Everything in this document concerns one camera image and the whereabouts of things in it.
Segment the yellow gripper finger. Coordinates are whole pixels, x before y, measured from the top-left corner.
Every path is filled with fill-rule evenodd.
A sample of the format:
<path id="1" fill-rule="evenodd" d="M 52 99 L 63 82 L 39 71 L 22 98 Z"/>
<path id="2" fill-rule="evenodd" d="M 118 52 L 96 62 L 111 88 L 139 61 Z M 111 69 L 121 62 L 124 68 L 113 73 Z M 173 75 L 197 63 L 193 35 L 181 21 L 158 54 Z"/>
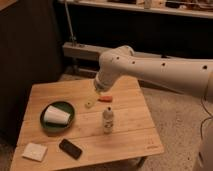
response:
<path id="1" fill-rule="evenodd" d="M 94 92 L 92 93 L 86 100 L 85 102 L 85 107 L 86 108 L 91 108 L 95 105 L 95 103 L 98 101 L 99 94 Z"/>

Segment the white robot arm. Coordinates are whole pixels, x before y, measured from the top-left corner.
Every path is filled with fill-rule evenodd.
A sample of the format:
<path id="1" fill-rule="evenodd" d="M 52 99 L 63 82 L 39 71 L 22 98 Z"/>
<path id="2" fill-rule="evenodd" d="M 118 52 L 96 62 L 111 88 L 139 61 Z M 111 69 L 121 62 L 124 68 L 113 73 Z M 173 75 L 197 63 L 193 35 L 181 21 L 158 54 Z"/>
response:
<path id="1" fill-rule="evenodd" d="M 141 58 L 130 46 L 120 46 L 102 52 L 99 66 L 87 108 L 126 75 L 213 103 L 212 59 Z"/>

